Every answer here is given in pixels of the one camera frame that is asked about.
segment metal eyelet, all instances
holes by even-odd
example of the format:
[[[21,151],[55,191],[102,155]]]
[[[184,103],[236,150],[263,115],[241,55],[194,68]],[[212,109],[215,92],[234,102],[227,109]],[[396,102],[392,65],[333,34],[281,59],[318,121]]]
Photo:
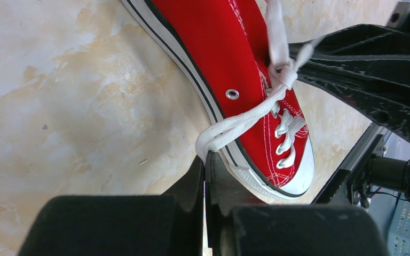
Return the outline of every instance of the metal eyelet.
[[[280,155],[282,155],[282,153],[283,152],[280,152],[280,146],[281,146],[282,144],[279,144],[277,147],[276,147],[276,155],[278,155],[278,156],[280,156]]]
[[[225,92],[225,96],[226,96],[227,98],[229,98],[230,100],[236,100],[237,98],[240,97],[240,93],[239,93],[237,90],[228,89],[228,90]]]
[[[283,159],[279,160],[279,161],[276,163],[276,168],[277,168],[277,169],[282,169],[282,167],[280,166],[282,160],[283,160]]]
[[[279,128],[280,128],[280,124],[278,124],[277,126],[276,126],[276,129],[274,130],[274,137],[276,138],[276,139],[278,139],[278,138],[280,138],[281,136],[282,136],[282,134],[279,134]]]
[[[276,104],[274,105],[274,108],[271,109],[271,114],[273,115],[274,119],[277,118],[278,114],[280,111],[280,105],[279,103],[276,101]]]

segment shoelace bow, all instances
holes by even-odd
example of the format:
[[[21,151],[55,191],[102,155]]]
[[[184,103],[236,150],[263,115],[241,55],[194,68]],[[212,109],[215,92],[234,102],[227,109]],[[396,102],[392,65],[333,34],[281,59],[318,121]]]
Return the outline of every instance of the shoelace bow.
[[[271,63],[268,67],[272,90],[267,98],[253,109],[236,116],[219,121],[205,129],[197,138],[195,150],[197,155],[205,162],[208,151],[218,151],[227,144],[241,136],[258,120],[269,112],[278,115],[279,100],[285,98],[287,90],[291,90],[293,82],[297,80],[298,69],[312,57],[313,50],[321,41],[317,38],[302,46],[296,60],[290,58],[287,33],[282,18],[282,7],[279,0],[267,0],[266,26]],[[276,154],[280,155],[291,149],[288,157],[277,163],[277,168],[286,168],[293,165],[295,160],[295,134],[305,125],[305,120],[299,116],[292,117],[284,109],[280,116],[280,124],[276,127],[275,136],[278,138],[285,134],[284,141],[277,146]]]

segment red sneaker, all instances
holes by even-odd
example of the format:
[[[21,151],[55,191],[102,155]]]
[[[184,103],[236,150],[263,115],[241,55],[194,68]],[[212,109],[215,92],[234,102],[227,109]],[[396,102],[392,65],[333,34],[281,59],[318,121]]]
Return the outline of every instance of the red sneaker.
[[[205,105],[213,124],[196,142],[202,160],[209,150],[222,148],[244,185],[275,199],[303,195],[313,179],[314,159],[291,87],[313,46],[290,59],[279,1],[268,1],[268,30],[253,0],[123,3]]]

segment beige marble surface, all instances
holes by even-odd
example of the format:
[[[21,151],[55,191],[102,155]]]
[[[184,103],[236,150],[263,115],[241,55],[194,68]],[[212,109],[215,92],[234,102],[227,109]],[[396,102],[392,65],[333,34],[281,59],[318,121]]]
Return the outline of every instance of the beige marble surface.
[[[384,24],[394,5],[283,1],[291,42]],[[295,91],[316,177],[289,203],[308,203],[369,121],[308,85]],[[16,253],[55,195],[163,192],[207,125],[188,80],[119,0],[0,0],[0,255]]]

